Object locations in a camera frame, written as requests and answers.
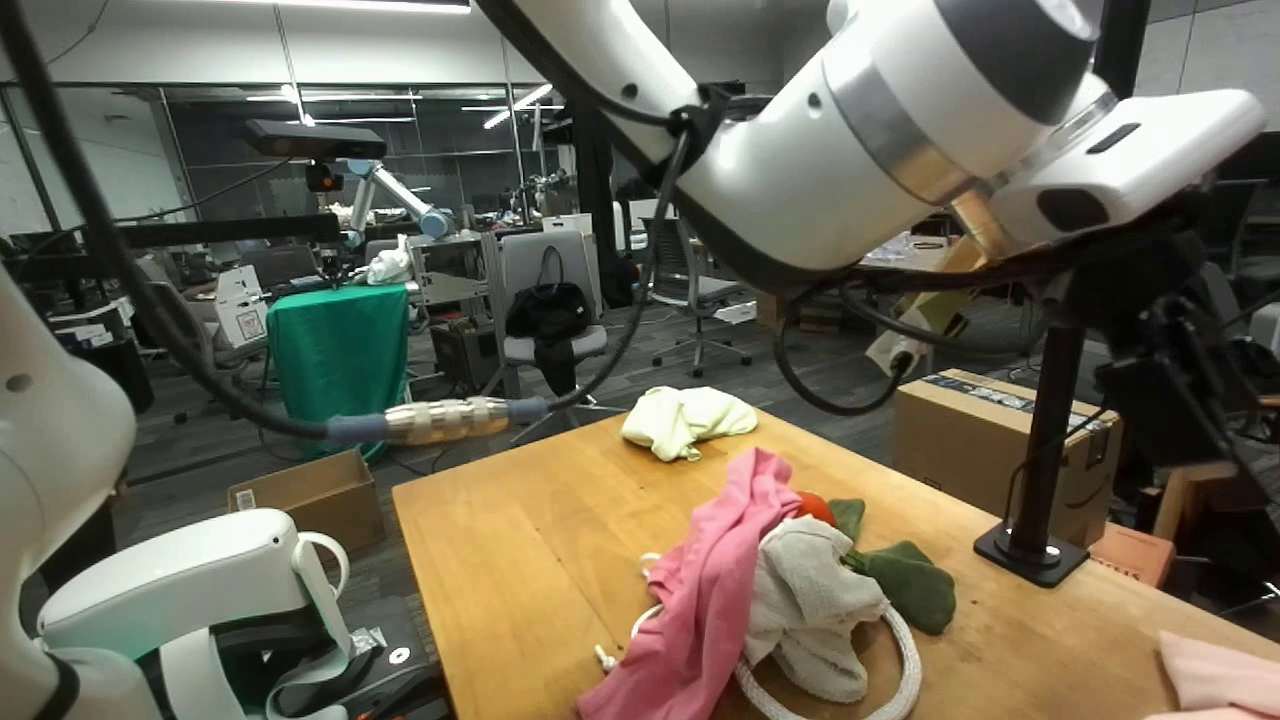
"chair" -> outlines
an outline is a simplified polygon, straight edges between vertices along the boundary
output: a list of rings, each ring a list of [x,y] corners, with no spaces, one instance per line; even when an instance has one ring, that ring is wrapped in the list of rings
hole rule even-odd
[[[483,236],[483,266],[486,266],[486,305],[498,334],[498,361],[504,361],[504,389],[517,389],[517,370],[536,363],[531,338],[507,338],[504,322],[517,292],[539,282],[545,254],[556,249],[565,262],[565,285],[574,285],[592,299],[592,324],[573,338],[573,361],[599,355],[606,350],[605,334],[605,292],[594,267],[594,245],[585,234],[528,234],[528,236]]]
[[[722,307],[729,295],[743,295],[743,285],[710,275],[706,249],[686,234],[684,221],[667,221],[667,240],[656,249],[656,282],[648,289],[648,299],[686,311],[692,377],[704,377],[704,322]],[[751,355],[734,353],[730,341],[720,345],[734,355],[734,363],[751,363]]]

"wooden table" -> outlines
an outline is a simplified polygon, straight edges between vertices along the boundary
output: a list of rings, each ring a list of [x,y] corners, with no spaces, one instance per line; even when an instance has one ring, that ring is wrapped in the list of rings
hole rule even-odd
[[[957,625],[934,640],[915,634],[919,720],[1168,713],[1159,628],[1280,661],[1276,646],[1099,563],[1054,593],[1030,588],[971,551],[993,528],[988,514],[782,420],[762,417],[755,438],[717,439],[686,463],[623,447],[621,420],[605,420],[394,488],[455,715],[573,715],[573,701],[599,679],[592,646],[623,649],[648,610],[635,556],[678,545],[686,514],[717,495],[743,447],[782,458],[797,488],[866,500],[860,549],[915,540],[957,575]],[[774,696],[807,715],[875,710],[897,689],[900,661],[880,625],[860,628],[857,649],[870,674],[870,696],[857,713]],[[720,715],[748,715],[734,689]]]

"white cloth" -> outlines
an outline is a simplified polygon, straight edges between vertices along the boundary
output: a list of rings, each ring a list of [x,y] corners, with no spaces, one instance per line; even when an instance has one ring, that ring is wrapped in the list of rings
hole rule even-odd
[[[804,693],[857,704],[866,693],[866,670],[851,653],[851,628],[887,611],[870,575],[840,563],[851,549],[824,522],[797,515],[758,540],[748,663],[774,655]]]
[[[407,282],[407,266],[411,266],[411,254],[407,249],[385,249],[369,262],[369,285],[404,285]]]
[[[717,389],[648,389],[623,420],[623,439],[671,463],[692,458],[706,438],[743,438],[758,411]]]

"floor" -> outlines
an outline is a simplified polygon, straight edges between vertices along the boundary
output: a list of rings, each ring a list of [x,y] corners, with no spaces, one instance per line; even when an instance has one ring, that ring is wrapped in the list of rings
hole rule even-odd
[[[945,363],[967,370],[1005,370],[1028,355],[1034,338],[1030,311],[993,307],[995,316],[983,338],[971,341],[963,355]],[[612,338],[621,338],[623,311],[606,316]],[[686,377],[686,334],[692,322],[671,307],[648,307],[642,329],[606,377],[594,399],[612,411],[623,411],[652,386],[717,386],[772,417],[811,429],[851,454],[893,463],[893,408],[866,417],[828,417],[807,408],[772,363],[772,334],[758,324],[706,324],[706,372],[704,379]],[[797,372],[807,377],[824,398],[866,398],[880,377],[860,361],[864,334],[801,334],[797,338]],[[411,372],[433,379],[433,345],[411,345]],[[216,515],[227,508],[227,485],[284,470],[296,460],[293,443],[259,438],[244,420],[227,420],[193,379],[185,379],[165,361],[153,363],[155,403],[140,417],[140,439],[128,470],[125,495],[116,503],[120,540],[149,540],[155,534]],[[387,488],[433,477],[440,470],[512,447],[512,439],[539,439],[556,429],[472,439],[452,447],[399,447],[371,458],[371,477],[385,495],[385,526],[392,528]],[[353,585],[342,593],[342,618],[353,628],[380,628],[387,649],[407,649],[418,661],[433,661],[433,640],[425,625],[418,596],[411,588],[407,556],[399,545],[387,545],[357,562]],[[448,701],[426,696],[411,715],[443,715]]]

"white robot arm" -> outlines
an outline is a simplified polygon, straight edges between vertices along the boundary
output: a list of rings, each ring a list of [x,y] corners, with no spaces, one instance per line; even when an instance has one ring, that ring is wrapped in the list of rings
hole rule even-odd
[[[411,214],[411,226],[425,234],[426,245],[440,245],[448,236],[448,216],[425,205],[411,189],[404,189],[399,177],[392,177],[380,159],[342,159],[342,177],[357,180],[357,202],[340,214],[340,226],[353,240],[365,240],[371,226],[371,202],[380,189]]]
[[[629,0],[480,9],[642,169],[706,101]],[[995,262],[1127,226],[1264,130],[1247,92],[1107,101],[1072,0],[836,0],[828,29],[758,115],[710,115],[677,183],[678,216],[758,289],[851,273],[953,202]]]

